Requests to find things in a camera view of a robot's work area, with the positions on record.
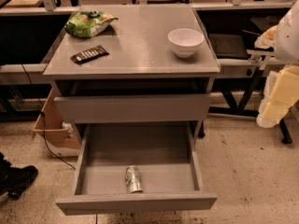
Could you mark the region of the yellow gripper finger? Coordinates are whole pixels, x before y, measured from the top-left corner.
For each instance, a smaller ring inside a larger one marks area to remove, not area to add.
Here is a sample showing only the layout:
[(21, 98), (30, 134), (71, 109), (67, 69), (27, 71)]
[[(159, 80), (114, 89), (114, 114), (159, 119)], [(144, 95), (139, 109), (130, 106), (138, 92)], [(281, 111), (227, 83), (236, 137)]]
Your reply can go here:
[(262, 128), (272, 128), (299, 101), (299, 66), (288, 65), (279, 72), (271, 71), (264, 86), (264, 98), (256, 118)]

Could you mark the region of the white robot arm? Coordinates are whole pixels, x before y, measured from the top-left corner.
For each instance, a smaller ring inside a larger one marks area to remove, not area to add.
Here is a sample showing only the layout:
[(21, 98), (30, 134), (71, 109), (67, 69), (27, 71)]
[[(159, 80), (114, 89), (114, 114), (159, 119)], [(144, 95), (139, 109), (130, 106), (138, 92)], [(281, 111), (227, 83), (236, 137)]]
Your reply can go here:
[(275, 58), (286, 63), (279, 72), (271, 71), (264, 87), (264, 98), (256, 122), (272, 128), (299, 101), (299, 1), (275, 25), (257, 38), (254, 46), (273, 48)]

